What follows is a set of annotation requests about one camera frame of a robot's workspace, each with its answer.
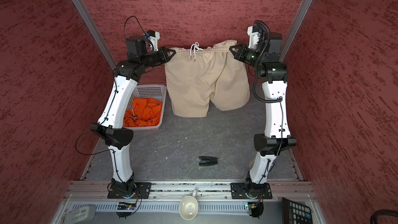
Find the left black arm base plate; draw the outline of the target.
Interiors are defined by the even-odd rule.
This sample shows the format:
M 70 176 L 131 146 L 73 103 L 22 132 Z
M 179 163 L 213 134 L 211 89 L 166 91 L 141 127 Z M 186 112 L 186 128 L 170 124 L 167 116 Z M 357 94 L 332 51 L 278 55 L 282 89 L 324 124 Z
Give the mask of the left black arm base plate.
M 108 199 L 148 199 L 152 183 L 121 183 L 112 181 L 108 188 Z

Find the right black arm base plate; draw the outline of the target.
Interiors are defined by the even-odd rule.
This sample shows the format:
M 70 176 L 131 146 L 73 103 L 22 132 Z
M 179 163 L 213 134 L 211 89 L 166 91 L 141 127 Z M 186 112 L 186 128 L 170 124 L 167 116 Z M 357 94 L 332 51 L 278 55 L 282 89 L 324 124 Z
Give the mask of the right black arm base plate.
M 230 183 L 232 199 L 269 200 L 273 198 L 271 187 L 268 183 Z

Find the beige drawstring shorts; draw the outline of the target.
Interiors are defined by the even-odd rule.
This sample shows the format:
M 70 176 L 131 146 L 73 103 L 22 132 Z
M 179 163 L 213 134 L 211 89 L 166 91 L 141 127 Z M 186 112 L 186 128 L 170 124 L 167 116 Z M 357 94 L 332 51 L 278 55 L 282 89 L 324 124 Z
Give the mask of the beige drawstring shorts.
M 207 116 L 210 103 L 221 111 L 245 106 L 250 98 L 246 67 L 234 59 L 229 48 L 236 40 L 226 40 L 202 49 L 175 48 L 165 65 L 166 85 L 174 115 L 183 118 Z

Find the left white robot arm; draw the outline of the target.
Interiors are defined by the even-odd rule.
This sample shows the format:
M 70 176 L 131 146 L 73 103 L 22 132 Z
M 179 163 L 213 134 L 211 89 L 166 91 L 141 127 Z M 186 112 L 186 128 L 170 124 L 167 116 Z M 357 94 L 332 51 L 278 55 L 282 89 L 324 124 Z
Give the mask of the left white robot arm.
M 146 70 L 168 63 L 176 53 L 172 49 L 159 47 L 159 39 L 160 34 L 152 31 L 126 38 L 127 58 L 114 69 L 113 91 L 97 123 L 90 125 L 91 130 L 105 141 L 111 154 L 114 175 L 110 191 L 123 198 L 130 198 L 136 193 L 129 155 L 134 132 L 123 127 L 127 104 Z

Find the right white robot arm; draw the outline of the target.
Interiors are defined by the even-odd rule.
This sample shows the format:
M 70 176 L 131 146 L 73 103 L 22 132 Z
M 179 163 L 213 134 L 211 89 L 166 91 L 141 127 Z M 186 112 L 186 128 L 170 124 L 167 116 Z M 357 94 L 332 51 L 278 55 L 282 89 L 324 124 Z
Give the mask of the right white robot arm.
M 288 69 L 280 62 L 282 36 L 279 33 L 248 28 L 249 43 L 230 47 L 234 59 L 254 68 L 255 79 L 261 80 L 264 96 L 254 89 L 254 97 L 265 103 L 265 129 L 254 135 L 256 157 L 244 183 L 232 183 L 233 198 L 270 199 L 271 188 L 267 182 L 282 151 L 296 145 L 291 136 L 286 111 Z

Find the white plastic laundry basket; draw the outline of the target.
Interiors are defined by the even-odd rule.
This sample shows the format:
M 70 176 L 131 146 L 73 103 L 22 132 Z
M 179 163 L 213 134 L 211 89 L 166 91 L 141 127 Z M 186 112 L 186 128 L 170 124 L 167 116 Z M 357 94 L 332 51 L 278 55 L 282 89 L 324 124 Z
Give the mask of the white plastic laundry basket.
M 167 91 L 167 89 L 166 89 L 165 85 L 138 85 L 132 93 L 132 96 L 127 104 L 126 110 L 131 109 L 131 104 L 135 97 L 139 97 L 139 98 L 151 97 L 151 98 L 157 99 L 158 101 L 163 103 L 160 123 L 154 127 L 140 127 L 140 128 L 139 127 L 125 127 L 125 128 L 131 129 L 131 130 L 136 130 L 136 131 L 158 130 L 160 128 L 160 125 L 162 123 L 163 116 L 164 116 L 166 91 Z

